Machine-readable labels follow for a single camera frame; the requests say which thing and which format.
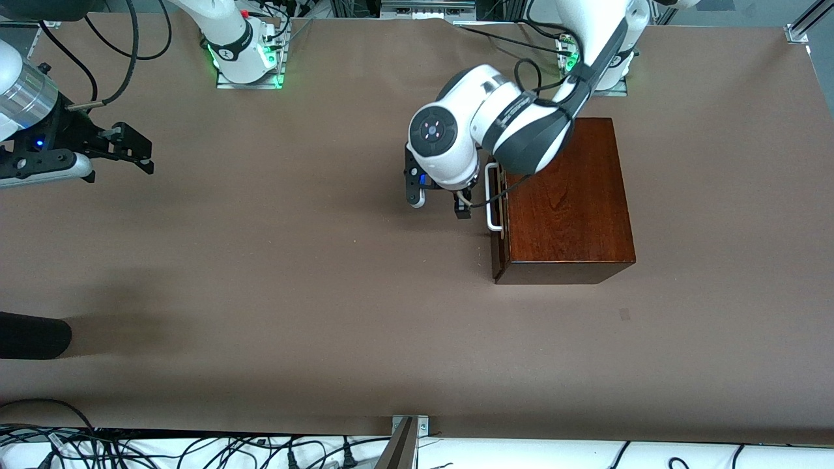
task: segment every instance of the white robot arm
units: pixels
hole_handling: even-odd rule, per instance
[[[275,26],[244,18],[234,0],[170,0],[200,27],[214,63],[234,83],[252,83],[278,63]]]
[[[245,18],[234,0],[173,0],[200,26],[219,72],[233,83],[251,83],[278,66],[275,27]],[[5,3],[0,11],[22,19],[78,19],[87,12],[77,3],[51,9],[48,0]],[[60,18],[44,18],[58,14]],[[86,109],[103,102],[73,104],[47,76],[0,40],[0,142],[13,139],[13,150],[0,146],[0,189],[62,179],[95,180],[91,158],[123,160],[153,173],[152,145],[125,123],[110,130],[90,120]]]
[[[404,172],[408,202],[419,208],[427,189],[446,189],[456,194],[459,218],[468,218],[464,203],[469,201],[461,195],[478,182],[478,146],[512,174],[532,175],[547,166],[570,138],[574,119],[588,98],[605,86],[600,81],[615,83],[627,70],[646,25],[646,2],[555,1],[564,25],[577,36],[580,62],[552,101],[521,91],[490,65],[455,75],[438,98],[411,119]],[[697,0],[679,3],[690,6]]]

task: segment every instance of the power cord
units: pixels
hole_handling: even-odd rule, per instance
[[[293,439],[289,439],[289,447],[287,448],[287,464],[289,469],[299,469],[299,462],[295,461],[295,454],[293,453]]]
[[[350,447],[353,447],[353,446],[364,445],[364,444],[367,444],[367,443],[375,443],[377,441],[388,441],[390,439],[391,439],[390,436],[383,436],[381,438],[369,438],[367,440],[360,440],[360,441],[350,442],[346,446],[342,446],[341,448],[339,448],[337,450],[333,450],[331,452],[325,453],[324,456],[322,456],[319,459],[313,461],[313,463],[310,464],[309,466],[307,466],[305,469],[313,469],[314,467],[316,467],[317,464],[320,464],[321,465],[320,467],[324,468],[324,464],[325,464],[325,462],[327,462],[327,458],[331,457],[334,454],[339,453],[340,451],[344,451],[345,447],[350,448]]]
[[[683,466],[683,469],[689,469],[689,464],[686,464],[686,461],[680,459],[679,457],[671,458],[666,464],[666,467],[668,467],[668,469],[680,469],[679,467],[675,467],[676,462],[679,462]]]
[[[91,102],[84,104],[71,104],[67,106],[68,111],[81,111],[107,106],[122,96],[124,90],[128,88],[130,78],[133,76],[133,70],[136,68],[136,61],[139,55],[139,20],[136,14],[136,7],[133,5],[133,0],[124,0],[124,2],[128,5],[128,10],[130,11],[130,23],[133,30],[133,47],[130,51],[130,63],[128,64],[128,70],[124,74],[122,84],[120,84],[116,92],[109,97],[102,99],[101,101],[92,100]]]
[[[154,60],[155,58],[160,58],[160,57],[162,57],[162,56],[163,56],[163,55],[164,55],[164,54],[168,51],[168,48],[170,48],[170,47],[171,47],[171,40],[173,39],[173,31],[172,31],[172,29],[171,29],[171,17],[168,15],[168,9],[165,7],[165,2],[164,2],[163,0],[157,0],[157,1],[159,2],[159,6],[162,8],[162,13],[165,15],[165,23],[166,23],[166,24],[167,24],[167,26],[168,26],[168,40],[167,40],[167,41],[165,41],[165,46],[164,46],[164,47],[162,48],[162,50],[160,50],[159,52],[155,53],[154,55],[148,55],[148,56],[141,56],[141,55],[138,55],[138,56],[136,57],[136,59],[137,59],[137,60]],[[102,41],[102,42],[103,42],[103,43],[104,43],[107,47],[111,48],[113,51],[115,51],[115,52],[116,52],[116,53],[118,53],[119,55],[123,55],[124,57],[130,57],[130,56],[131,56],[131,54],[124,52],[122,49],[117,48],[117,47],[116,47],[116,46],[114,46],[112,43],[110,43],[110,41],[108,41],[108,40],[107,40],[107,38],[105,38],[105,37],[104,37],[104,36],[103,36],[103,35],[102,35],[99,31],[98,31],[98,28],[96,28],[96,26],[93,24],[93,21],[92,21],[92,20],[90,20],[90,17],[89,17],[88,15],[84,15],[84,22],[86,22],[86,23],[87,23],[87,25],[90,27],[90,29],[92,29],[92,30],[93,30],[93,33],[94,33],[94,34],[95,34],[95,35],[96,35],[99,39],[101,39],[101,41]]]
[[[631,441],[626,441],[625,445],[620,447],[620,450],[617,452],[617,457],[614,459],[614,463],[611,464],[608,469],[617,469],[617,466],[620,465],[620,459],[623,458],[623,454],[626,452],[626,448],[631,444]]]
[[[736,452],[732,453],[732,469],[736,469],[736,462],[738,461],[738,455],[741,454],[741,450],[744,449],[744,446],[745,446],[745,444],[741,443],[738,446],[738,449],[736,450]]]
[[[736,464],[738,462],[738,455],[741,454],[741,450],[744,449],[746,446],[744,443],[741,443],[736,450],[732,453],[732,460],[731,460],[731,469],[736,469]],[[668,469],[681,469],[680,467],[675,467],[675,463],[679,462],[683,469],[689,469],[689,465],[686,464],[686,461],[680,459],[679,457],[672,457],[666,464]]]
[[[344,443],[342,444],[342,451],[344,451],[344,462],[342,463],[342,469],[353,469],[354,467],[358,466],[359,463],[356,462],[354,459],[354,452],[350,450],[350,444],[348,444],[348,437],[342,436],[344,438]]]
[[[90,101],[95,101],[96,99],[98,99],[98,83],[96,83],[96,78],[93,76],[93,72],[90,72],[90,69],[87,68],[87,66],[84,65],[84,63],[81,60],[79,60],[78,57],[75,57],[75,54],[71,53],[69,49],[67,49],[67,47],[64,46],[63,43],[61,43],[61,41],[59,41],[58,38],[55,37],[54,34],[52,34],[52,31],[49,30],[46,23],[44,23],[43,21],[38,21],[38,26],[41,27],[41,31],[43,31],[43,34],[46,35],[46,37],[49,38],[49,40],[53,44],[55,44],[55,47],[61,49],[61,52],[63,52],[64,55],[66,55],[70,60],[72,60],[73,63],[78,65],[78,68],[81,68],[81,71],[84,72],[85,75],[87,75],[87,79],[90,80],[90,87],[93,89]]]
[[[124,79],[122,79],[122,84],[119,85],[116,92],[109,98],[102,99],[101,102],[103,106],[106,106],[118,99],[122,96],[124,90],[128,88],[130,78],[133,76],[133,69],[136,68],[136,59],[139,56],[139,19],[136,15],[136,7],[133,5],[133,0],[124,0],[124,2],[128,5],[131,28],[133,28],[133,48],[130,51],[130,63],[128,64],[128,71],[125,72]]]

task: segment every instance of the metal handle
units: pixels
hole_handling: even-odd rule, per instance
[[[487,163],[484,166],[484,191],[486,192],[486,199],[489,200],[492,195],[490,195],[490,169],[498,169],[498,164]],[[501,231],[504,228],[500,224],[495,224],[492,222],[492,204],[489,202],[486,203],[486,227],[490,229],[490,231]]]

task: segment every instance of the black cable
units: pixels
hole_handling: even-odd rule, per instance
[[[276,457],[278,455],[278,453],[280,453],[281,450],[283,450],[284,448],[289,447],[289,445],[291,443],[292,443],[292,438],[290,438],[289,441],[287,441],[283,445],[278,446],[277,448],[275,448],[275,451],[270,453],[269,456],[266,458],[266,460],[264,461],[264,464],[261,464],[260,469],[267,469],[267,466],[269,466],[269,462],[272,460],[272,458]]]
[[[679,457],[673,457],[673,458],[671,458],[671,459],[669,460],[669,462],[666,464],[666,466],[667,466],[669,469],[680,469],[679,467],[675,467],[675,466],[674,466],[674,464],[675,464],[676,462],[679,462],[680,464],[682,464],[682,465],[683,465],[683,469],[689,469],[689,464],[686,464],[686,461],[684,461],[684,460],[680,459]]]
[[[229,449],[229,454],[228,454],[228,455],[226,455],[225,459],[222,459],[222,460],[218,463],[218,469],[225,469],[226,465],[228,465],[228,464],[229,464],[229,459],[231,459],[231,458],[232,458],[232,456],[234,455],[234,453],[236,453],[236,452],[240,452],[240,453],[245,454],[246,456],[251,457],[251,458],[252,458],[252,461],[254,461],[254,469],[258,469],[258,458],[257,458],[257,457],[255,457],[255,455],[253,455],[252,453],[249,453],[249,452],[246,452],[246,451],[244,451],[244,450],[243,450],[244,446],[246,446],[246,445],[247,445],[247,443],[248,443],[249,441],[252,441],[254,438],[255,438],[255,437],[253,436],[253,437],[249,438],[249,440],[248,440],[248,441],[246,441],[246,440],[244,440],[244,439],[238,439],[238,440],[236,441],[236,442],[238,443],[238,445],[237,445],[237,446],[235,446],[235,447],[229,447],[229,446],[227,446],[227,448]]]
[[[223,454],[229,449],[229,447],[234,445],[237,441],[238,441],[238,439],[234,439],[233,441],[230,441],[229,444],[224,446],[224,448],[222,450],[220,450],[219,453],[215,454],[214,457],[212,457],[211,459],[208,460],[208,462],[206,462],[206,465],[203,466],[203,469],[209,469],[209,466],[211,466],[211,463],[214,462],[215,459],[223,457]]]
[[[218,442],[218,441],[220,441],[220,438],[215,438],[215,439],[214,439],[214,441],[212,441],[211,443],[209,443],[209,445],[213,445],[214,443],[216,443],[216,442]],[[177,461],[177,469],[180,469],[180,468],[182,467],[182,465],[183,465],[183,459],[185,459],[185,456],[186,456],[186,455],[188,455],[188,451],[191,449],[191,447],[192,447],[192,446],[196,445],[198,442],[199,442],[199,440],[192,441],[190,445],[188,445],[188,446],[186,446],[186,447],[185,447],[185,450],[183,451],[183,454],[181,454],[181,455],[179,456],[179,461]]]
[[[165,23],[168,25],[168,40],[165,41],[165,46],[162,48],[161,51],[155,53],[154,55],[148,55],[148,56],[144,56],[144,57],[141,56],[141,55],[137,55],[136,56],[137,60],[154,60],[155,58],[160,58],[168,51],[168,48],[171,47],[171,40],[173,39],[173,31],[171,29],[171,17],[168,15],[168,9],[165,7],[165,2],[163,0],[157,0],[157,1],[159,2],[159,6],[162,8],[162,13],[165,15]],[[90,17],[88,15],[84,15],[84,21],[87,23],[87,25],[90,27],[90,29],[93,30],[93,34],[95,34],[99,39],[101,39],[101,41],[107,47],[111,48],[113,51],[115,51],[119,55],[123,55],[124,57],[130,57],[129,53],[126,53],[122,49],[117,48],[116,46],[114,46],[110,41],[108,41],[100,33],[98,31],[98,28],[96,28],[96,26],[93,24],[93,21],[90,20]]]
[[[535,74],[538,78],[538,84],[535,85],[535,88],[532,91],[535,91],[535,95],[539,96],[539,92],[541,89],[541,68],[539,64],[534,62],[532,58],[521,58],[518,62],[515,63],[515,67],[513,68],[513,76],[515,77],[515,84],[521,89],[521,91],[525,91],[524,85],[521,83],[521,77],[519,76],[519,68],[521,65],[528,63],[535,68]]]
[[[738,446],[736,452],[732,453],[732,469],[736,469],[736,461],[738,461],[738,455],[741,454],[741,450],[744,449],[744,443],[741,443]]]
[[[64,46],[61,43],[61,41],[58,41],[58,38],[56,38],[55,35],[52,34],[52,31],[49,31],[49,28],[47,28],[46,23],[44,23],[43,21],[38,21],[38,25],[41,27],[41,31],[43,31],[46,37],[49,38],[49,40],[52,41],[53,44],[55,44],[55,47],[61,49],[61,52],[63,52],[64,55],[69,57],[69,59],[72,60],[73,63],[78,65],[78,68],[81,68],[81,71],[84,72],[85,75],[87,75],[87,78],[90,80],[90,87],[93,89],[90,101],[95,101],[96,99],[98,99],[98,83],[96,83],[96,78],[93,76],[93,72],[90,72],[90,69],[87,68],[87,66],[84,65],[83,62],[78,60],[78,57],[75,57],[75,54],[69,52],[69,49],[67,49],[66,46]]]
[[[459,26],[459,28],[460,29],[465,29],[466,31],[469,31],[471,33],[481,34],[481,35],[486,36],[488,38],[494,38],[494,39],[499,39],[501,41],[506,41],[508,43],[519,44],[520,46],[525,46],[527,48],[539,49],[539,50],[543,50],[543,51],[546,51],[546,52],[552,52],[552,53],[555,53],[555,54],[558,54],[558,55],[564,55],[566,57],[569,57],[570,55],[572,55],[568,51],[545,48],[545,47],[542,47],[542,46],[537,46],[535,44],[525,43],[524,41],[516,41],[515,39],[505,38],[504,36],[499,36],[498,34],[493,34],[493,33],[487,33],[486,31],[479,31],[477,29],[467,28],[466,26]]]
[[[342,443],[342,451],[344,451],[344,463],[342,464],[342,469],[353,469],[359,465],[358,462],[354,459],[354,452],[350,450],[350,444],[348,443],[348,437],[342,436],[344,438],[344,443]]]
[[[287,12],[285,12],[284,10],[280,10],[280,9],[279,9],[278,11],[279,11],[279,13],[281,13],[281,14],[283,14],[283,15],[284,15],[284,25],[281,27],[281,30],[280,30],[280,31],[278,31],[277,33],[273,34],[272,36],[267,36],[267,38],[266,38],[266,40],[267,40],[267,41],[271,41],[271,40],[273,40],[273,39],[277,38],[278,36],[280,36],[280,35],[282,35],[282,34],[286,33],[286,32],[287,32],[287,28],[289,28],[289,21],[290,21],[292,18],[290,18],[290,17],[289,17],[289,15],[287,14]]]
[[[352,442],[352,443],[348,444],[348,447],[357,446],[357,445],[363,445],[363,444],[365,444],[365,443],[374,443],[374,442],[377,442],[377,441],[388,441],[388,440],[390,440],[390,439],[391,439],[391,437],[390,437],[390,436],[383,436],[383,437],[381,437],[381,438],[370,438],[370,439],[368,439],[368,440],[354,441],[354,442]],[[344,451],[344,447],[341,447],[341,448],[339,448],[339,449],[333,450],[333,451],[331,451],[331,452],[329,452],[329,453],[325,453],[325,454],[324,454],[324,456],[322,456],[322,457],[320,457],[319,459],[315,460],[315,461],[313,462],[313,464],[310,464],[310,465],[309,465],[309,466],[307,466],[305,469],[313,469],[313,468],[314,468],[317,464],[319,464],[319,463],[324,464],[324,463],[327,461],[327,458],[331,457],[331,456],[332,456],[332,455],[334,455],[334,454],[337,454],[337,453],[338,453],[338,452],[340,452],[340,451]]]
[[[93,433],[94,433],[93,424],[90,423],[90,420],[87,418],[87,416],[85,416],[83,414],[83,412],[81,412],[78,408],[76,408],[72,404],[68,404],[67,402],[60,401],[58,399],[49,399],[49,398],[46,398],[46,397],[30,397],[28,399],[18,399],[17,401],[9,401],[9,402],[4,402],[4,403],[0,404],[0,409],[3,409],[5,407],[9,407],[9,406],[14,406],[14,405],[17,405],[17,404],[30,404],[30,403],[35,403],[35,402],[45,403],[45,404],[57,404],[59,406],[63,406],[63,407],[68,408],[76,416],[78,416],[78,418],[80,418],[82,422],[84,422],[84,426],[87,427],[87,430],[89,431],[90,436],[93,435]]]
[[[128,64],[128,71],[124,74],[122,84],[119,85],[116,93],[113,93],[109,98],[102,99],[102,103],[105,105],[118,99],[124,93],[124,90],[128,88],[130,78],[133,76],[133,69],[136,68],[136,58],[139,55],[139,19],[136,16],[136,7],[133,5],[133,0],[124,0],[124,2],[127,3],[128,10],[130,11],[130,23],[133,28],[133,49],[130,51],[130,63]]]
[[[617,452],[617,458],[614,460],[614,464],[611,464],[608,469],[617,469],[617,466],[620,465],[620,459],[623,458],[623,453],[626,452],[626,448],[631,444],[631,441],[626,441],[625,445],[623,445],[620,450]]]
[[[505,195],[509,194],[510,192],[516,190],[520,185],[522,185],[527,179],[530,179],[532,176],[533,176],[533,174],[525,174],[524,176],[521,177],[521,179],[516,181],[510,187],[500,191],[498,194],[493,195],[489,199],[487,199],[483,202],[480,202],[478,204],[468,204],[469,208],[470,209],[479,209],[481,207],[486,206],[487,204],[492,204],[493,202],[500,199],[501,197],[504,197]]]

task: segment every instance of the brown wooden box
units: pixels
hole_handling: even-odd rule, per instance
[[[492,210],[497,284],[598,284],[636,262],[611,119],[577,119],[565,150]]]

